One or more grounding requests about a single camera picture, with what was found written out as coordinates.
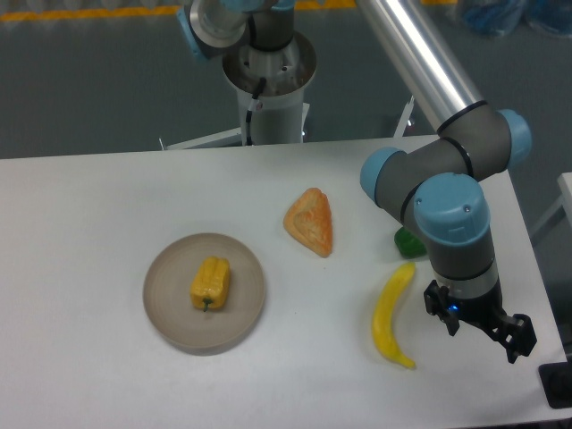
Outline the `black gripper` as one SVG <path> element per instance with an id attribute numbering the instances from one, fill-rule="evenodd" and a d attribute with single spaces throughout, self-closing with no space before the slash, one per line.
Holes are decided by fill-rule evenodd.
<path id="1" fill-rule="evenodd" d="M 425 289 L 424 302 L 426 312 L 438 316 L 450 336 L 457 333 L 459 321 L 486 330 L 506 350 L 510 364 L 519 357 L 529 357 L 537 342 L 531 318 L 524 314 L 509 316 L 502 307 L 500 282 L 477 298 L 461 299 L 432 280 Z"/>

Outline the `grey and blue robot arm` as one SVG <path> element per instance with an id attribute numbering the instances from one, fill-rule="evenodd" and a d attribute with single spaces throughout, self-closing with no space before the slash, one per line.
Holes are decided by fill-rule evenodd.
<path id="1" fill-rule="evenodd" d="M 294 29 L 291 1 L 193 1 L 177 12 L 190 51 L 221 57 L 240 107 L 246 146 L 299 143 L 302 93 L 315 51 Z M 357 8 L 434 127 L 437 138 L 407 153 L 375 151 L 363 164 L 368 197 L 425 245 L 434 278 L 425 308 L 450 334 L 470 324 L 498 342 L 509 362 L 536 343 L 527 315 L 508 315 L 480 183 L 527 156 L 532 137 L 511 110 L 481 97 L 425 13 L 410 1 Z"/>

